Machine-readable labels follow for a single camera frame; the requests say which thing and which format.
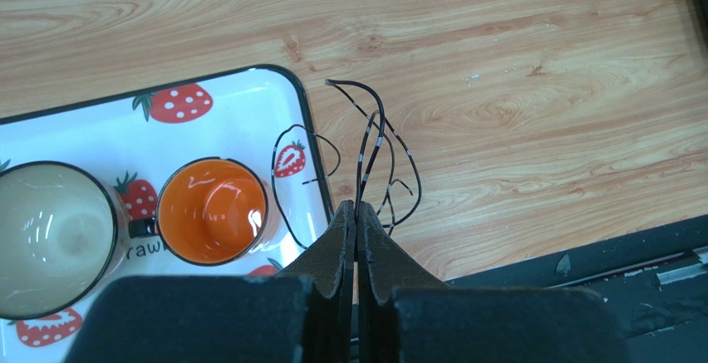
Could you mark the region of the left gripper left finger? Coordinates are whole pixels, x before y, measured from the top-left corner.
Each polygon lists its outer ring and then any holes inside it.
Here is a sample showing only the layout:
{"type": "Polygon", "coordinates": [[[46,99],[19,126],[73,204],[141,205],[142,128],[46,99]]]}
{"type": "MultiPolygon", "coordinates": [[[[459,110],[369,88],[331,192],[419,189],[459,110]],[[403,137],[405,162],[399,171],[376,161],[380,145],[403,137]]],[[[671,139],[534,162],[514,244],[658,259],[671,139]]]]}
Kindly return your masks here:
{"type": "Polygon", "coordinates": [[[272,276],[129,276],[93,302],[68,362],[347,362],[354,208],[272,276]]]}

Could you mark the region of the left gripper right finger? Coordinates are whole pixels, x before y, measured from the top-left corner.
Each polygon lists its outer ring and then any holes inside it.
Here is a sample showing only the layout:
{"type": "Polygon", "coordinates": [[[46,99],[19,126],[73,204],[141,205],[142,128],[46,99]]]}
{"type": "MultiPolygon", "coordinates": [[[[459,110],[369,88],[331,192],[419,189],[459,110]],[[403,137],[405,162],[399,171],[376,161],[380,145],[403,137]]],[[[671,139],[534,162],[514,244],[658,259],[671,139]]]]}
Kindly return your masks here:
{"type": "Polygon", "coordinates": [[[626,337],[595,292],[456,288],[356,211],[363,362],[628,362],[626,337]]]}

